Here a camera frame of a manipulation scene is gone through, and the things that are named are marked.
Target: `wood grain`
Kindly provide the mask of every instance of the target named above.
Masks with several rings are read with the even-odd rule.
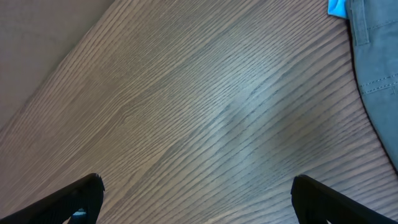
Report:
[[[90,172],[98,223],[296,223],[308,174],[398,219],[326,1],[116,1],[0,133],[0,214]]]

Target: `bright blue fabric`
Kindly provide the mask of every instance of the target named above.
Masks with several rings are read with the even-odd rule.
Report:
[[[347,19],[346,0],[329,0],[328,14]]]

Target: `belt loop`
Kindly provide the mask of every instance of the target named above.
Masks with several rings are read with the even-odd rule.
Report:
[[[356,45],[369,43],[368,27],[365,18],[364,0],[351,0]]]

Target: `light blue cloth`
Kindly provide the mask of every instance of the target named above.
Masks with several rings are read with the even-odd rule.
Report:
[[[347,19],[346,0],[329,0],[328,14]]]

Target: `brown wooden tabletop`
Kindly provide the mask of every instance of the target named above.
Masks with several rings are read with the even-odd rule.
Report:
[[[98,223],[297,223],[305,173],[398,219],[327,1],[116,1],[0,132],[0,216],[84,175]]]

